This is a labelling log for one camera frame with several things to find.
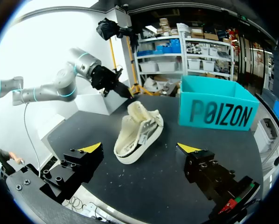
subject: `person's hand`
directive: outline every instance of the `person's hand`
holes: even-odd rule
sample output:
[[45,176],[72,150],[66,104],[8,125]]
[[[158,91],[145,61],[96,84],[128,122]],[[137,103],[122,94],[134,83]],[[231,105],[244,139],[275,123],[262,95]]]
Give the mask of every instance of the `person's hand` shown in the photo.
[[21,161],[24,162],[23,158],[16,158],[16,159],[15,159],[15,162],[16,162],[17,164],[21,164]]

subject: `yellow pole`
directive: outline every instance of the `yellow pole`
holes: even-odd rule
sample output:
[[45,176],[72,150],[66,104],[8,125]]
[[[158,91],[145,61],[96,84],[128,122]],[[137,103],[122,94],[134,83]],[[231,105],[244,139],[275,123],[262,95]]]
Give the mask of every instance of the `yellow pole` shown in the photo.
[[116,61],[115,61],[115,55],[114,55],[114,53],[113,53],[112,40],[111,40],[111,38],[110,38],[110,46],[111,46],[111,51],[112,51],[112,62],[113,62],[113,67],[114,67],[114,69],[116,69],[117,66],[116,66]]
[[141,88],[146,94],[150,95],[150,96],[153,96],[152,93],[150,93],[148,90],[146,90],[144,87],[140,86],[139,85],[139,88]]
[[[129,52],[129,58],[130,58],[131,67],[132,67],[132,73],[133,73],[134,83],[137,84],[138,81],[137,81],[136,74],[135,74],[134,63],[132,62],[132,61],[133,61],[133,58],[132,58],[132,53],[131,53],[131,50],[130,50],[130,44],[129,44],[129,37],[128,37],[128,36],[126,37],[126,41],[127,41],[128,52]],[[138,87],[138,85],[135,86],[135,90],[136,90],[136,92],[139,92],[139,87]]]

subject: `yellow marker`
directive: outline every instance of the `yellow marker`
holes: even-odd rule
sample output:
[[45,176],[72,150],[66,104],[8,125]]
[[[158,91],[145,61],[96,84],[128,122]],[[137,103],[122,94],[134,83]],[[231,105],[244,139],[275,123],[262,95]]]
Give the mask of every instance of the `yellow marker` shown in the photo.
[[131,90],[130,88],[128,88],[128,90],[129,90],[129,92],[130,92],[132,98],[134,98],[134,94],[132,93],[132,90]]
[[92,145],[92,146],[88,146],[88,147],[86,147],[86,148],[78,149],[78,151],[83,150],[83,151],[86,152],[86,153],[92,153],[92,152],[94,152],[94,150],[95,150],[96,148],[98,148],[100,145],[101,145],[101,142],[99,142],[99,143],[97,143],[97,144],[95,144],[95,145]]
[[192,153],[194,151],[200,151],[201,150],[199,148],[193,148],[193,147],[190,147],[190,146],[187,146],[187,145],[183,145],[181,143],[177,143],[177,145],[187,153]]

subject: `ceiling light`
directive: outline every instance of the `ceiling light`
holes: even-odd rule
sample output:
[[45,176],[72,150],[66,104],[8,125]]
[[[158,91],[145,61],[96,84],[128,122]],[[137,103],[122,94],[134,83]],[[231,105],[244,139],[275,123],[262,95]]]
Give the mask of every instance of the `ceiling light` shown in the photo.
[[[263,50],[261,50],[261,49],[255,49],[255,48],[250,48],[250,50],[258,50],[258,51],[262,51],[262,52],[263,52]],[[269,51],[265,51],[265,53],[270,54],[270,55],[273,55],[273,53],[272,53],[272,52],[269,52]]]
[[154,33],[157,33],[157,29],[154,26],[146,26],[146,28]]

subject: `shelving unit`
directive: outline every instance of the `shelving unit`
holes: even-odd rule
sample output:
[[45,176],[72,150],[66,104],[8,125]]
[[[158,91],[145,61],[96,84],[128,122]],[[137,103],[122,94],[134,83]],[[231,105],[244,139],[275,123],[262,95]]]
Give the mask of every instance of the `shelving unit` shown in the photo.
[[229,43],[221,42],[221,41],[213,41],[208,39],[199,39],[199,38],[184,38],[185,41],[193,41],[193,42],[205,42],[205,43],[214,43],[217,45],[231,46]]
[[150,41],[163,41],[163,40],[167,40],[167,39],[178,39],[178,38],[180,38],[179,35],[161,36],[161,37],[154,37],[154,38],[148,38],[148,39],[141,39],[141,40],[139,40],[139,43],[150,42]]
[[219,57],[219,56],[211,56],[211,55],[198,55],[198,54],[186,54],[189,57],[204,57],[204,58],[213,58],[217,60],[222,60],[222,61],[227,61],[231,62],[230,58],[225,58],[225,57]]
[[172,72],[140,72],[140,75],[151,75],[151,74],[156,74],[156,75],[161,75],[161,74],[180,74],[182,75],[184,72],[183,71],[172,71]]
[[142,58],[151,58],[151,57],[164,57],[164,56],[182,56],[182,54],[178,53],[171,53],[171,54],[161,54],[161,55],[145,55],[145,56],[136,56],[137,59],[142,59]]
[[229,74],[221,73],[221,72],[215,72],[215,71],[204,71],[204,70],[194,70],[194,69],[188,69],[188,71],[189,72],[197,72],[197,73],[207,73],[207,72],[209,72],[213,75],[231,78],[231,75],[229,75]]
[[[198,38],[186,38],[185,37],[185,32],[184,31],[179,31],[179,35],[174,35],[174,36],[162,36],[162,37],[155,37],[155,38],[148,38],[148,39],[139,39],[139,44],[145,44],[145,43],[153,43],[157,41],[165,41],[169,39],[179,39],[180,41],[180,46],[181,46],[181,53],[179,54],[160,54],[160,55],[145,55],[145,56],[137,56],[137,52],[134,54],[134,59],[135,59],[135,67],[138,75],[138,81],[140,85],[143,85],[141,78],[143,77],[144,79],[147,79],[147,75],[159,75],[159,74],[169,74],[169,75],[190,75],[191,73],[210,73],[213,75],[217,76],[222,76],[226,77],[229,80],[233,80],[233,74],[234,74],[234,51],[233,51],[233,46],[229,43],[225,42],[220,42],[220,41],[213,41],[213,40],[208,40],[208,39],[198,39]],[[202,42],[205,44],[214,44],[218,46],[225,46],[227,47],[227,52],[230,50],[230,57],[220,57],[220,56],[211,56],[211,55],[198,55],[198,54],[187,54],[187,49],[186,49],[186,42]],[[176,57],[180,56],[181,57],[181,62],[182,62],[182,70],[177,70],[173,72],[141,72],[140,71],[140,65],[139,65],[139,60],[142,60],[145,62],[145,60],[149,60],[151,58],[161,58],[161,57]],[[205,70],[191,70],[188,68],[188,61],[187,58],[204,58],[205,60],[221,60],[229,63],[229,70],[230,74],[226,73],[221,73],[221,72],[214,72],[214,71],[205,71]]]
[[[181,53],[170,53],[170,54],[155,54],[155,55],[144,55],[144,56],[137,56],[137,53],[134,54],[134,59],[135,59],[135,67],[138,75],[138,81],[139,84],[143,86],[143,83],[141,81],[141,77],[144,76],[144,78],[147,78],[147,75],[159,75],[159,74],[171,74],[171,75],[184,75],[186,74],[184,70],[184,64],[185,64],[185,55],[183,51],[183,46],[182,46],[182,40],[180,38],[180,35],[173,35],[173,36],[162,36],[162,37],[155,37],[155,38],[148,38],[148,39],[139,39],[139,44],[141,43],[149,43],[149,42],[157,42],[157,41],[165,41],[169,39],[179,39],[180,45],[181,45]],[[145,61],[145,59],[149,58],[161,58],[161,57],[176,57],[180,56],[182,58],[182,70],[177,70],[177,71],[172,71],[172,72],[141,72],[140,71],[140,65],[139,65],[139,59],[142,59]]]
[[[186,38],[185,37],[185,33],[182,32],[181,33],[181,39],[183,41],[183,52],[187,52],[186,49],[186,42],[202,42],[202,43],[208,43],[208,44],[215,44],[215,45],[220,45],[220,46],[225,46],[227,47],[227,52],[230,50],[230,58],[225,58],[225,57],[220,57],[220,56],[211,56],[211,55],[198,55],[198,54],[186,54],[186,65],[184,66],[184,70],[185,73],[188,74],[189,72],[194,72],[194,73],[210,73],[213,75],[217,75],[217,76],[223,76],[223,77],[227,77],[230,78],[230,80],[233,80],[233,75],[234,75],[234,49],[233,46],[229,43],[225,43],[225,42],[221,42],[221,41],[213,41],[213,40],[208,40],[208,39],[199,39],[199,38]],[[202,58],[209,58],[209,59],[216,59],[216,60],[222,60],[222,61],[226,61],[226,62],[230,62],[230,74],[226,74],[226,73],[221,73],[221,72],[215,72],[215,71],[204,71],[204,70],[192,70],[188,68],[188,63],[187,63],[187,57],[202,57]]]

